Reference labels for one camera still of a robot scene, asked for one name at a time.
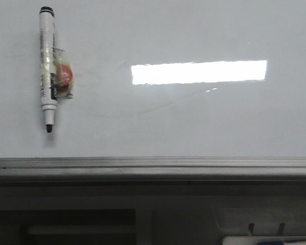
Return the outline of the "white black whiteboard marker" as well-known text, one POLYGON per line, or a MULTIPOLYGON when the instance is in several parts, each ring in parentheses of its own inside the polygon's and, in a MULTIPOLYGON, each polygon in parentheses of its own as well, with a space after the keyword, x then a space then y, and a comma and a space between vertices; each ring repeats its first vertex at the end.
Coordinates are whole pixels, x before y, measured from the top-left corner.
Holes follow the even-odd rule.
POLYGON ((73 98, 73 73, 66 51, 56 48, 55 13, 39 11, 41 108, 47 133, 52 132, 59 98, 73 98))

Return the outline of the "white whiteboard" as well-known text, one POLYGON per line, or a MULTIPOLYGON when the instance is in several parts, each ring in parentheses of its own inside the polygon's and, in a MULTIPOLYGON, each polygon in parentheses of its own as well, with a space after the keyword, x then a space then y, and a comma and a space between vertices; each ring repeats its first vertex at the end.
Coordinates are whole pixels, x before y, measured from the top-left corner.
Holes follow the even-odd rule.
POLYGON ((306 181, 306 1, 0 1, 0 182, 306 181), (39 11, 73 98, 41 108, 39 11))

